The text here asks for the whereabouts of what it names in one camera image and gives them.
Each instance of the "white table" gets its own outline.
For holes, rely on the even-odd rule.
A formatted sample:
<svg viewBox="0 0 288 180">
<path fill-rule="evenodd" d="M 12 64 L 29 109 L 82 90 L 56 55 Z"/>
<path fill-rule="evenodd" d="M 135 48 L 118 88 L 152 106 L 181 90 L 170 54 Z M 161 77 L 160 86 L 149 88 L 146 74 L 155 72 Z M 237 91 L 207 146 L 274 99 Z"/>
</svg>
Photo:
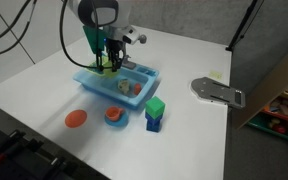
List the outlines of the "white table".
<svg viewBox="0 0 288 180">
<path fill-rule="evenodd" d="M 198 100 L 189 86 L 211 71 L 221 73 L 219 81 L 229 84 L 231 53 L 224 45 L 138 30 L 148 42 L 127 50 L 132 61 L 160 71 L 155 95 L 166 110 L 159 133 L 146 131 L 144 112 L 129 109 L 128 126 L 108 126 L 104 112 L 118 104 L 73 81 L 80 68 L 62 51 L 1 83 L 0 108 L 108 178 L 223 179 L 227 106 Z M 86 38 L 68 50 L 84 64 L 94 58 Z M 87 121 L 67 128 L 65 116 L 76 109 L 87 111 Z"/>
</svg>

